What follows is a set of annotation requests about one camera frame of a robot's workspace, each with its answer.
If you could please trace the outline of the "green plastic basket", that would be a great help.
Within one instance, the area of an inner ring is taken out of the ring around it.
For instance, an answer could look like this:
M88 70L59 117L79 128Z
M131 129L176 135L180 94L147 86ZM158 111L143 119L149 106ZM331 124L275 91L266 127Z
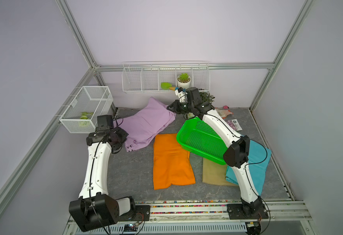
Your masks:
M223 155L227 151L228 138L238 135L222 118L207 115L205 120L193 118L185 121L176 140L183 149L217 164L225 165Z

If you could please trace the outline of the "purple pants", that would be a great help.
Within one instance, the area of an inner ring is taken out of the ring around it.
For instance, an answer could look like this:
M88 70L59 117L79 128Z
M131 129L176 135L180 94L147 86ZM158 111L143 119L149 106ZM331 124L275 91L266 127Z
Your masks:
M176 114L167 106L151 97L147 106L135 115L123 119L120 127L128 133L126 152L147 147L154 137L175 120Z

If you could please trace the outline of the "orange pants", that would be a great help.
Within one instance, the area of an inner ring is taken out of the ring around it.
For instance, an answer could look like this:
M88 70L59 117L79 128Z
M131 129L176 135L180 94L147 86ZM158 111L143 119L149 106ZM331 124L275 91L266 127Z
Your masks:
M159 134L153 145L153 187L155 190L196 183L190 152L177 142L176 134Z

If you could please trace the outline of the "tan pants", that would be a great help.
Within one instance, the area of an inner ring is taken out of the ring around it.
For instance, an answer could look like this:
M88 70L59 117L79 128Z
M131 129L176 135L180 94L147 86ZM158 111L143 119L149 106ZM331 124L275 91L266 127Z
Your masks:
M226 180L226 169L226 165L220 165L204 158L202 167L202 182L216 186L237 187L237 184L228 182Z

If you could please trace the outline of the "teal pants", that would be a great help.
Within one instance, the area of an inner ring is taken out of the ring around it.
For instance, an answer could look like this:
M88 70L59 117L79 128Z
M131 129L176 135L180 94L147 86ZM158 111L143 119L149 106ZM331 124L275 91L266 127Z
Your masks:
M271 159L271 155L272 152L270 149L264 148L261 144L253 140L250 141L248 156L250 165L247 168L249 168L253 185L258 195L261 195L263 191L265 173Z

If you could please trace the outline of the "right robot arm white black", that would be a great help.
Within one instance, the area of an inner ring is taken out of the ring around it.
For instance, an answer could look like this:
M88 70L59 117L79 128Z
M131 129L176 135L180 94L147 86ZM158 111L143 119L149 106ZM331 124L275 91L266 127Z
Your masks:
M176 114L192 113L219 135L227 147L223 160L234 171L241 190L242 213L246 217L257 215L263 210L263 200L256 191L249 170L250 138L234 131L210 102L203 102L198 88L176 87L174 92L178 99L167 109Z

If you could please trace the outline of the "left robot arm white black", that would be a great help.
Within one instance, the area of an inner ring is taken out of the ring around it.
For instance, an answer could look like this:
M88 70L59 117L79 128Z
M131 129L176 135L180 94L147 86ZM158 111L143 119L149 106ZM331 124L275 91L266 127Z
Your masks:
M120 219L137 216L131 196L114 199L109 196L107 174L109 158L122 150L128 133L111 115L98 116L98 126L86 138L88 164L84 183L77 200L70 202L69 212L83 232L108 227Z

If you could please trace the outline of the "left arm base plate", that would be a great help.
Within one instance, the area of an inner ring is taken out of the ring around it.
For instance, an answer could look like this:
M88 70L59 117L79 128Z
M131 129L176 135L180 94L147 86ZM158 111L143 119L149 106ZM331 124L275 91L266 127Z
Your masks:
M117 222L127 222L127 221L149 221L151 216L151 207L147 205L136 205L134 209L121 215L116 220Z

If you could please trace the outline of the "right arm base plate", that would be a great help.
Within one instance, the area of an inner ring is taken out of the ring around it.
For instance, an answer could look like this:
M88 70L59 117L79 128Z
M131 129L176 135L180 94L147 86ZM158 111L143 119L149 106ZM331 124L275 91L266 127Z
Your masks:
M269 219L268 210L264 204L260 206L252 207L245 204L228 204L227 212L229 219L251 219L251 220L263 220Z

